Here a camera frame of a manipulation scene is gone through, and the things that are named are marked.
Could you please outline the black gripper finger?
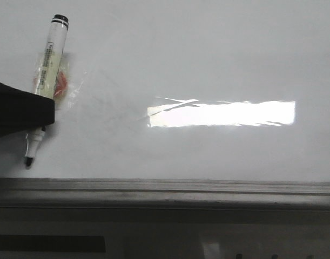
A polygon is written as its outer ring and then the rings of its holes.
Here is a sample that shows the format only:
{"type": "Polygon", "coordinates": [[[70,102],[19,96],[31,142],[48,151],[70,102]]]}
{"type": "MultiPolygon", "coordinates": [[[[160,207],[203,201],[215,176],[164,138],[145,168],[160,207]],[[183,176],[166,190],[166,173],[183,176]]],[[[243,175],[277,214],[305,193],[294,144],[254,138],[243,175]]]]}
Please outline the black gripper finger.
{"type": "Polygon", "coordinates": [[[0,83],[0,138],[54,122],[52,99],[0,83]]]}

